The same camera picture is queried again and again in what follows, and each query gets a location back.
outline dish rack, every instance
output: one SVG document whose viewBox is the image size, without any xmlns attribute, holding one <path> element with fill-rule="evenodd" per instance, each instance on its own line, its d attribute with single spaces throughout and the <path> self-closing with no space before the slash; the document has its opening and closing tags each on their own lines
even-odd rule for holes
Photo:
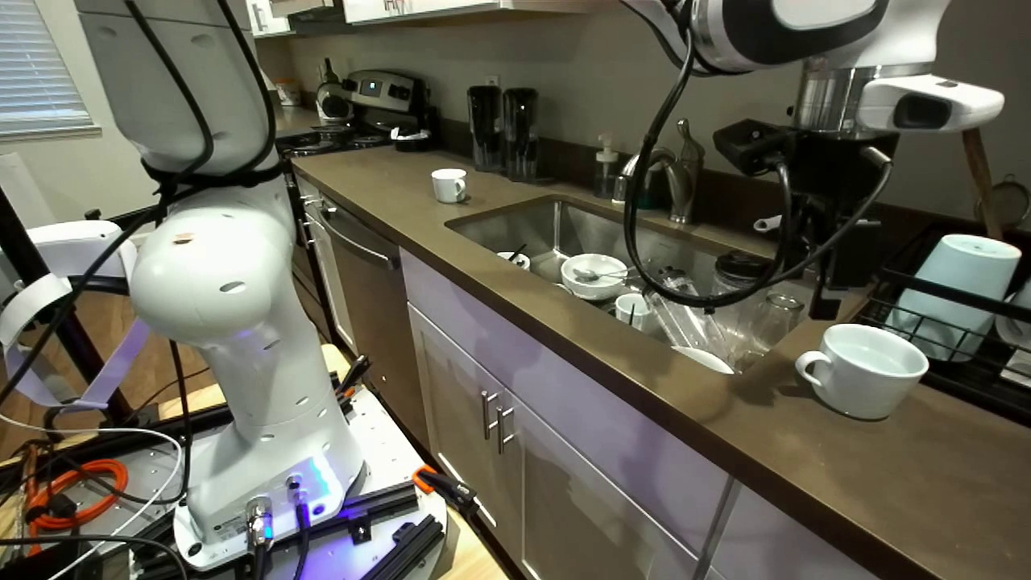
<svg viewBox="0 0 1031 580">
<path fill-rule="evenodd" d="M 904 336 L 916 345 L 932 345 L 934 351 L 947 351 L 947 360 L 932 360 L 923 375 L 923 388 L 942 391 L 956 399 L 999 412 L 1011 421 L 1031 424 L 1031 345 L 1008 345 L 996 333 L 996 319 L 1031 321 L 1031 308 L 1011 307 L 1006 299 L 984 299 L 976 294 L 963 294 L 956 287 L 939 287 L 932 279 L 919 279 L 912 251 L 903 251 L 897 264 L 880 269 L 869 303 L 852 316 L 866 326 L 881 326 Z M 993 321 L 979 333 L 956 327 L 942 319 L 932 319 L 897 307 L 903 290 L 920 290 L 939 299 L 952 299 L 971 308 L 993 311 Z M 952 327 L 961 339 L 952 345 L 919 336 L 923 326 Z"/>
</svg>

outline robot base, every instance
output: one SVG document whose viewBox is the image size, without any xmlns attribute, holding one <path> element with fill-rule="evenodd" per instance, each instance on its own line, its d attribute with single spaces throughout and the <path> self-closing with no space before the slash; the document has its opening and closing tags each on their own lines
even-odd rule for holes
<svg viewBox="0 0 1031 580">
<path fill-rule="evenodd" d="M 412 450 L 405 436 L 394 424 L 386 410 L 367 391 L 357 391 L 352 405 L 355 405 L 352 410 L 352 436 L 355 436 L 359 454 L 367 457 L 365 472 L 355 484 L 359 490 L 355 490 L 355 494 L 369 494 L 369 490 L 384 490 L 384 487 L 412 481 L 412 472 L 423 468 L 423 457 Z M 206 431 L 204 437 L 195 437 L 193 460 L 209 450 L 209 441 L 214 431 Z M 344 499 L 325 496 L 323 502 L 325 502 L 323 509 L 315 509 L 320 505 L 315 499 L 309 502 L 313 505 L 309 525 L 336 518 L 339 505 Z M 330 558 L 320 558 L 320 559 L 330 559 L 336 570 L 327 574 L 320 567 L 320 574 L 359 578 L 394 548 L 394 530 L 401 521 L 423 521 L 425 514 L 433 514 L 441 525 L 447 525 L 447 502 L 441 496 L 418 496 L 418 509 L 376 518 L 369 528 L 369 542 L 365 542 L 365 544 L 355 544 L 344 530 L 336 530 L 330 544 L 320 548 L 320 552 L 330 552 Z M 296 535 L 292 509 L 274 511 L 274 542 L 286 542 L 292 535 Z M 193 525 L 193 514 L 185 505 L 172 509 L 172 544 L 177 544 L 180 558 L 198 574 L 226 567 L 226 564 L 248 555 L 245 530 L 220 539 L 220 542 L 204 542 L 195 535 L 195 525 Z M 431 552 L 412 578 L 431 578 L 438 555 L 441 555 L 441 548 Z"/>
</svg>

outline stainless steel sink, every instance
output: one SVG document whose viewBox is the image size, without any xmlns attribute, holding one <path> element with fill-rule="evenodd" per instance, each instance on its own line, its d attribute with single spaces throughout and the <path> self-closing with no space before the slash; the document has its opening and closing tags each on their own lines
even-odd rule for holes
<svg viewBox="0 0 1031 580">
<path fill-rule="evenodd" d="M 605 204 L 571 204 L 564 197 L 543 197 L 466 218 L 447 221 L 447 229 L 459 233 L 463 237 L 488 249 L 488 251 L 521 251 L 531 264 L 528 269 L 547 283 L 560 283 L 560 264 L 571 253 L 599 251 L 616 253 L 623 264 L 629 251 L 620 243 L 620 212 Z M 687 276 L 695 294 L 720 294 L 714 279 L 714 257 L 723 251 L 710 243 L 689 237 L 674 229 L 660 229 L 654 221 L 638 226 L 638 251 L 649 269 L 649 276 Z M 783 327 L 764 327 L 764 339 L 756 339 L 751 327 L 751 319 L 764 319 L 767 311 L 756 311 L 769 297 L 754 297 L 740 307 L 719 308 L 704 319 L 720 341 L 733 341 L 733 353 L 720 351 L 719 359 L 728 360 L 733 370 L 756 360 L 772 341 L 778 341 L 798 319 L 786 321 Z"/>
</svg>

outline kettle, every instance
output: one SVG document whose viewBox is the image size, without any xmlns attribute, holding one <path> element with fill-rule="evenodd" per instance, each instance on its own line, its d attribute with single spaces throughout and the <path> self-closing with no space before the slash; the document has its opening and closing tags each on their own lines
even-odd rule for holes
<svg viewBox="0 0 1031 580">
<path fill-rule="evenodd" d="M 352 93 L 336 78 L 330 60 L 325 59 L 325 78 L 315 88 L 315 112 L 323 124 L 341 124 L 352 120 Z"/>
</svg>

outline floor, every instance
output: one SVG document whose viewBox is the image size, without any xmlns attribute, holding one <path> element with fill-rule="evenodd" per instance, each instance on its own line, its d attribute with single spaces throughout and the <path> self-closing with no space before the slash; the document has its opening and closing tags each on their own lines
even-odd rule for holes
<svg viewBox="0 0 1031 580">
<path fill-rule="evenodd" d="M 78 307 L 78 319 L 82 321 L 86 336 L 93 339 L 99 359 L 106 359 L 123 341 L 123 336 L 130 326 L 134 311 L 130 311 L 124 297 L 82 294 L 80 307 Z M 206 375 L 204 359 L 193 348 L 180 348 L 180 351 L 184 351 L 184 375 L 191 376 L 185 388 L 195 391 L 195 388 L 212 383 L 212 376 Z M 74 365 L 61 351 L 61 341 L 52 341 L 41 359 L 61 376 L 70 376 L 74 391 L 82 388 L 82 381 L 78 376 Z M 140 405 L 151 405 L 151 404 L 177 395 L 171 348 L 166 348 L 164 339 L 148 339 L 148 345 L 140 348 L 138 360 L 130 365 L 130 370 L 124 376 L 123 393 L 124 393 L 130 410 L 140 410 Z M 32 421 L 32 424 L 41 424 L 41 412 L 43 410 L 30 404 L 21 393 L 13 393 L 0 405 L 0 412 L 13 414 L 13 418 L 21 418 L 21 421 Z M 96 424 L 96 412 L 67 414 L 67 418 L 56 418 L 56 424 Z M 9 457 L 21 441 L 30 441 L 34 436 L 37 431 L 0 424 L 0 460 Z"/>
</svg>

